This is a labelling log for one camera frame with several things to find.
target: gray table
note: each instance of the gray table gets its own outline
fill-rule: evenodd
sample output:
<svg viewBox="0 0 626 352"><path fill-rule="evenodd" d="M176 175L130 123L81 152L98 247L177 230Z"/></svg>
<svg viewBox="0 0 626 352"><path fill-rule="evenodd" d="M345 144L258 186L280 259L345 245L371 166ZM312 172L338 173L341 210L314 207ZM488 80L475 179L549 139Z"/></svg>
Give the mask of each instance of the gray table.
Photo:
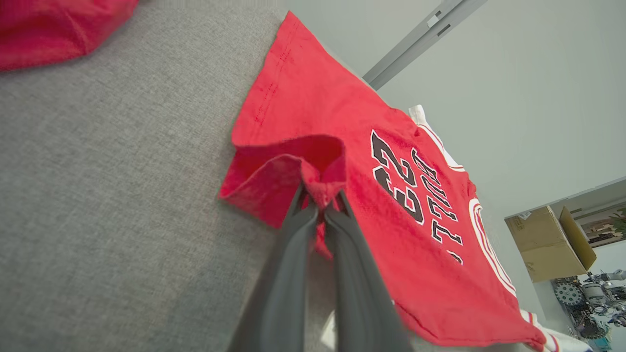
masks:
<svg viewBox="0 0 626 352"><path fill-rule="evenodd" d="M217 192L285 14L142 1L89 57L0 75L0 351L226 348L275 234ZM309 280L326 351L330 265Z"/></svg>

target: white wall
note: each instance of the white wall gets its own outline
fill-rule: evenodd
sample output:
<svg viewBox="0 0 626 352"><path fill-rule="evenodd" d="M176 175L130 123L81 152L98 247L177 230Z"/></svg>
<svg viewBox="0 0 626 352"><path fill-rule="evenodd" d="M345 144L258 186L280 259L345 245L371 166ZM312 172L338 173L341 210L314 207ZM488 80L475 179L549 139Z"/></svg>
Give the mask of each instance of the white wall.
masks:
<svg viewBox="0 0 626 352"><path fill-rule="evenodd" d="M626 1L490 0L379 93L502 217L626 175Z"/></svg>
<svg viewBox="0 0 626 352"><path fill-rule="evenodd" d="M439 0L284 0L317 39L363 76Z"/></svg>

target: red shirt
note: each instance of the red shirt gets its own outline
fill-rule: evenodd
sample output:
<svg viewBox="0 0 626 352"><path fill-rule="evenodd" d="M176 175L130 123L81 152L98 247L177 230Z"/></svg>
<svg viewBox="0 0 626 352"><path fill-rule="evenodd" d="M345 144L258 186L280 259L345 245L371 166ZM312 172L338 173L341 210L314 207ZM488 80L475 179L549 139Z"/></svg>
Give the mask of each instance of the red shirt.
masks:
<svg viewBox="0 0 626 352"><path fill-rule="evenodd" d="M232 133L220 196L280 227L304 180L320 208L346 190L403 321L447 346L546 336L522 316L476 187L428 127L390 108L289 13ZM330 257L318 228L316 248Z"/></svg>

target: red fabric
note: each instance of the red fabric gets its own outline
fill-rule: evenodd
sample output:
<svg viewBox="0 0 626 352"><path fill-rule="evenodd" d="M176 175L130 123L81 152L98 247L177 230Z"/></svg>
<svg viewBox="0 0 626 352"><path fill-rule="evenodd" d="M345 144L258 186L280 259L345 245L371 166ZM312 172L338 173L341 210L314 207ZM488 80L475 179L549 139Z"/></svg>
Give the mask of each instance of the red fabric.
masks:
<svg viewBox="0 0 626 352"><path fill-rule="evenodd" d="M3 0L0 71L89 54L133 14L138 0Z"/></svg>
<svg viewBox="0 0 626 352"><path fill-rule="evenodd" d="M439 345L524 342L541 350L544 335L521 316L515 292L484 237L475 187L466 172L448 166L428 132L388 107L289 13L235 123L237 152L220 196L279 227L301 180L322 208L345 188L387 288L412 330ZM375 138L389 150L381 152ZM420 169L413 149L436 176ZM440 183L446 197L439 195L450 208L427 190L422 175ZM405 202L406 194L415 194L419 203ZM436 207L441 217L433 215L428 197L456 220ZM411 209L421 209L421 221ZM440 231L435 234L442 241L436 240L433 219L463 244ZM329 257L323 234L319 226L316 248Z"/></svg>

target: black lettering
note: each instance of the black lettering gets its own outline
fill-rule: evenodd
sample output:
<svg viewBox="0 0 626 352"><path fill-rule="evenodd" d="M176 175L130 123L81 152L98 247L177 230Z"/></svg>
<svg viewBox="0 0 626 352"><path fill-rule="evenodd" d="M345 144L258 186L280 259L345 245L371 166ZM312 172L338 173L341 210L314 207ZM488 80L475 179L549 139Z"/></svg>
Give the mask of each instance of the black lettering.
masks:
<svg viewBox="0 0 626 352"><path fill-rule="evenodd" d="M431 180L437 182L437 184L441 186L441 182L439 182L439 180L437 179L437 171L426 165L426 163L419 158L418 151L415 150L415 148L411 149L411 158L413 159L415 165L417 165L423 173L425 173L428 177L431 178Z"/></svg>
<svg viewBox="0 0 626 352"><path fill-rule="evenodd" d="M450 237L452 241L455 241L461 246L463 245L463 239L461 238L461 236L453 234L452 232L450 232L450 230L439 224L437 220L433 219L433 238L436 239L439 243L443 243L443 238L441 237L440 233L448 235L448 237Z"/></svg>
<svg viewBox="0 0 626 352"><path fill-rule="evenodd" d="M394 188L394 192L391 191L391 180L387 170L382 166L377 166L372 170L374 178L378 181L378 184L387 191L387 193L396 199L396 202L404 208L404 210L420 225L424 224L424 214L422 213L422 206L419 203L418 196L409 187L406 187L406 193Z"/></svg>
<svg viewBox="0 0 626 352"><path fill-rule="evenodd" d="M426 189L428 189L435 198L439 199L439 201L443 205L445 205L448 208L452 209L452 207L450 206L450 203L448 202L448 199L446 198L446 192L444 192L443 189L437 188L437 186L433 185L426 178L426 176L422 175L421 178L422 178L422 183L424 184Z"/></svg>
<svg viewBox="0 0 626 352"><path fill-rule="evenodd" d="M439 204L437 204L429 195L426 196L426 198L428 199L428 208L431 211L431 214L435 215L436 217L441 219L441 213L439 213L435 208L439 209L442 213L446 214L447 217L449 217L450 219L454 220L454 221L458 221L456 219L456 214L453 212L448 212L445 209L443 209Z"/></svg>
<svg viewBox="0 0 626 352"><path fill-rule="evenodd" d="M417 187L418 184L415 182L415 174L413 174L413 170L411 170L411 164L402 158L400 162L398 162L387 142L378 137L374 130L372 130L372 157L387 168L390 167L389 161L391 161L398 175L400 175L407 184Z"/></svg>

